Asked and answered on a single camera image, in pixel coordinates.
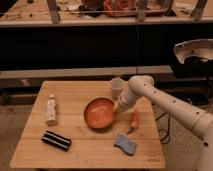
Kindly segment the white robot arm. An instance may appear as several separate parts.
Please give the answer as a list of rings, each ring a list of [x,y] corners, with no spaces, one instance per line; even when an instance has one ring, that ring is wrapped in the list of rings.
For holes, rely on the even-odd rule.
[[[213,171],[213,114],[157,89],[149,75],[136,75],[129,79],[128,88],[118,96],[114,111],[123,113],[129,110],[141,97],[157,104],[203,141],[196,171]]]

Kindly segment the white robot base shell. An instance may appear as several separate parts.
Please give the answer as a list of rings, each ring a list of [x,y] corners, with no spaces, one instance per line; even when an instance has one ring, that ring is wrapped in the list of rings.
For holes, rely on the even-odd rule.
[[[213,77],[213,39],[194,39],[174,45],[176,77]]]

